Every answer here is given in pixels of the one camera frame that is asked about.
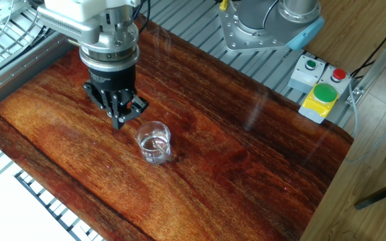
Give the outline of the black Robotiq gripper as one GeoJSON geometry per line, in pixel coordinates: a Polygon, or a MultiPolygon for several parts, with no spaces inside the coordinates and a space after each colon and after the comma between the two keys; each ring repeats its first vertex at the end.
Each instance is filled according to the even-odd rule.
{"type": "Polygon", "coordinates": [[[136,95],[135,65],[117,72],[103,72],[92,68],[88,69],[90,82],[83,84],[84,91],[101,110],[105,110],[111,118],[114,129],[119,130],[127,121],[137,118],[149,106],[146,99],[136,95]],[[117,99],[111,92],[119,91],[117,99]]]}

